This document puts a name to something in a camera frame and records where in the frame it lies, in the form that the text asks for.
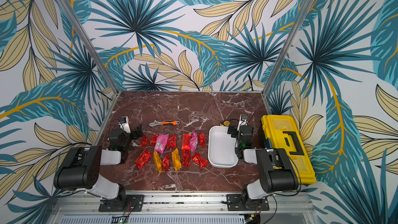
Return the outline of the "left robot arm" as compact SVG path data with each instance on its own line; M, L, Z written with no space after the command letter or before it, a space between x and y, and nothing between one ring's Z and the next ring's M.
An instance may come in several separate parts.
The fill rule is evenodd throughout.
M142 137L142 124L139 124L130 133L121 128L112 130L109 135L110 149L103 149L102 146L71 149L55 173L54 187L70 191L84 190L103 201L126 201L124 187L103 177L100 168L124 164L130 144Z

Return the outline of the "magenta tea bag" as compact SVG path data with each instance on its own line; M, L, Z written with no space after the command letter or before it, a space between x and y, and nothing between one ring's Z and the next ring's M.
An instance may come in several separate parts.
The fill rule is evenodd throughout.
M195 131L192 131L192 137L190 140L190 151L194 152L198 146L199 136Z
M168 134L159 135L155 143L154 151L163 154L164 150L167 147L169 137L170 136Z

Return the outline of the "large yellow tea bag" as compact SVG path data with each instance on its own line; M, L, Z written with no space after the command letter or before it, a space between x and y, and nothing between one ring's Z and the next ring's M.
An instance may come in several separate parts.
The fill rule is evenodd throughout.
M182 165L181 165L179 151L177 148L172 152L172 162L174 170L178 172L181 169Z

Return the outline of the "small yellow tea bag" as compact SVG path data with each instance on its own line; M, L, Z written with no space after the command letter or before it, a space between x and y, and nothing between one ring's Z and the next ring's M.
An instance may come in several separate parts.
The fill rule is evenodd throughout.
M155 167L156 167L157 172L159 174L161 174L161 172L162 172L162 160L161 160L161 158L160 158L160 156L159 156L157 151L154 151L153 159L154 159L154 163L155 163Z

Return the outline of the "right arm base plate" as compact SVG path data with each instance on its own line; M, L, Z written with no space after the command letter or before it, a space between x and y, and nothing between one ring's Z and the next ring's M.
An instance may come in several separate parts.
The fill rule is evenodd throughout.
M269 205L265 199L253 200L244 194L228 194L223 201L228 211L268 211Z

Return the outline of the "white plastic storage box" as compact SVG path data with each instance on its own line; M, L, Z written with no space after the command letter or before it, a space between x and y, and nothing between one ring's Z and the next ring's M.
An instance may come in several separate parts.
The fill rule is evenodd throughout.
M236 138L228 134L228 127L213 126L209 131L208 161L215 168L230 169L238 164L235 153Z

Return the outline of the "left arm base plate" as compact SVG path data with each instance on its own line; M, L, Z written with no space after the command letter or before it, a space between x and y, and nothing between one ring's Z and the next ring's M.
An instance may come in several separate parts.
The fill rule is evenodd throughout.
M99 212L141 212L144 195L127 195L125 200L101 200Z

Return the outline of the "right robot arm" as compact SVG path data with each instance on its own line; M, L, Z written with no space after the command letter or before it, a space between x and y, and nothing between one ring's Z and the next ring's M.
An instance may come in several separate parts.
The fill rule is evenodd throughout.
M254 129L249 125L240 127L229 126L227 134L236 139L234 147L238 159L257 165L259 179L244 186L240 201L260 201L269 196L287 196L286 192L297 195L302 188L301 178L297 176L297 168L283 148L273 148L271 139L264 130L259 129L260 148L252 147L251 138Z

